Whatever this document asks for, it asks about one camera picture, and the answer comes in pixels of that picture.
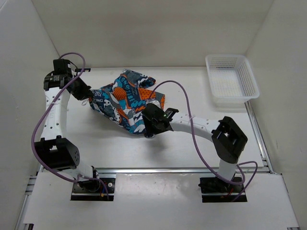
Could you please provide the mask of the colourful patterned shorts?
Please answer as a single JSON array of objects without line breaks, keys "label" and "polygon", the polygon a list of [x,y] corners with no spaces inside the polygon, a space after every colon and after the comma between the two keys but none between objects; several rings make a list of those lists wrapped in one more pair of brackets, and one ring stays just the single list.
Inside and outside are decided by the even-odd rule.
[{"label": "colourful patterned shorts", "polygon": [[146,105],[153,103],[161,109],[165,105],[164,94],[148,89],[155,82],[152,77],[125,69],[113,83],[91,90],[90,107],[131,134],[145,134],[142,111]]}]

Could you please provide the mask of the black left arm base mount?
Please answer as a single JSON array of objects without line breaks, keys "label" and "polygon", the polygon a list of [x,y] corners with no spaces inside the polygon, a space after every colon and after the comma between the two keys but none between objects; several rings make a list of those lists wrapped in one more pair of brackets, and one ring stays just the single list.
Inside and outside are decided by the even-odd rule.
[{"label": "black left arm base mount", "polygon": [[116,176],[107,175],[100,178],[107,188],[100,181],[84,181],[74,183],[71,191],[71,201],[114,201]]}]

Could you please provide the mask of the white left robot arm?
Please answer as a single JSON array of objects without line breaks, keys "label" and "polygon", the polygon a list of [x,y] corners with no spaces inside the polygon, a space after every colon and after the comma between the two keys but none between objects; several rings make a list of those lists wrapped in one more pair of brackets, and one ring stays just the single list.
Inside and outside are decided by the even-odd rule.
[{"label": "white left robot arm", "polygon": [[95,192],[101,185],[96,168],[84,163],[78,148],[66,138],[70,97],[90,99],[91,87],[77,76],[81,70],[73,68],[69,60],[55,59],[53,67],[44,78],[47,115],[39,122],[44,125],[40,140],[32,143],[35,157],[50,172],[66,173],[73,183]]}]

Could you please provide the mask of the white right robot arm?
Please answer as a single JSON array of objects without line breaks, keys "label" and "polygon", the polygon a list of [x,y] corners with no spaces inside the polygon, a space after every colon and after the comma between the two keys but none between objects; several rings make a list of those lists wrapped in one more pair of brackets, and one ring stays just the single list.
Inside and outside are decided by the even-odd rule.
[{"label": "white right robot arm", "polygon": [[[237,162],[248,138],[232,118],[224,116],[221,120],[208,120],[192,117],[190,111],[187,115],[174,108],[163,111],[153,103],[147,104],[142,117],[147,137],[167,131],[190,133],[199,158],[215,175],[218,190],[225,192],[233,185],[239,186],[245,182],[245,175]],[[218,171],[214,171],[202,157],[196,136],[213,143],[220,158]]]}]

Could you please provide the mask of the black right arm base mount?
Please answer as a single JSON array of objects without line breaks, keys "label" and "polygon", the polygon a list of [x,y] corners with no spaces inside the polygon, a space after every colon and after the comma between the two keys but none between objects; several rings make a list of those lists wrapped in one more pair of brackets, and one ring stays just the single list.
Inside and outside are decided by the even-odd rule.
[{"label": "black right arm base mount", "polygon": [[228,184],[217,177],[201,177],[198,186],[201,188],[202,203],[247,202],[243,184]]}]

